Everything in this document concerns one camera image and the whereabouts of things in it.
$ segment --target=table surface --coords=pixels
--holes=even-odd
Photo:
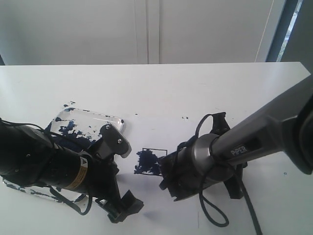
[[[308,75],[298,62],[1,66],[0,117],[46,126],[63,104],[75,101],[84,109],[120,117],[189,117],[194,122],[206,113],[226,111],[233,127]],[[313,182],[285,154],[252,161],[244,182],[264,234],[312,234]],[[254,234],[243,199],[225,203],[230,225],[221,229],[206,221],[202,211],[197,228],[188,228],[186,221],[179,226],[182,213],[189,213],[183,203],[173,226],[141,215],[111,224],[96,206],[80,216],[64,205],[3,184],[0,194],[1,234]],[[200,208],[196,197],[190,200]]]

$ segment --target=white wall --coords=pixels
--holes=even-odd
[[[160,62],[165,64],[265,61],[285,3],[160,1]]]
[[[265,61],[285,0],[0,0],[7,65]]]

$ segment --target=white table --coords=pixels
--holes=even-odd
[[[64,103],[73,100],[82,108],[124,118],[136,113],[173,120],[188,116],[198,122],[206,113],[226,111],[232,127],[308,75],[300,63],[2,66],[0,117],[46,126]],[[155,180],[158,187],[160,179]],[[244,182],[264,234],[312,234],[313,180],[285,154],[250,162]],[[184,220],[189,209],[182,202],[171,202],[166,191],[169,204],[163,215],[176,210],[171,213],[176,215],[172,224],[160,224],[145,211],[111,224],[96,205],[80,216],[64,205],[3,184],[0,195],[0,233],[7,235],[254,234],[244,199],[230,200],[222,184],[212,187],[210,196],[230,219],[223,229],[206,221],[196,196],[188,204],[199,212],[199,225],[189,224]]]

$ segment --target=yellow warning sticker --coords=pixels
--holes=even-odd
[[[84,180],[88,170],[88,161],[86,158],[80,157],[80,168],[74,179],[74,181],[67,186],[65,189],[75,189],[77,188]]]

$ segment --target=warning label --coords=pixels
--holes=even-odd
[[[77,188],[84,180],[88,170],[88,161],[86,158],[80,157],[80,168],[76,175],[74,181],[67,186],[65,189],[75,189]]]

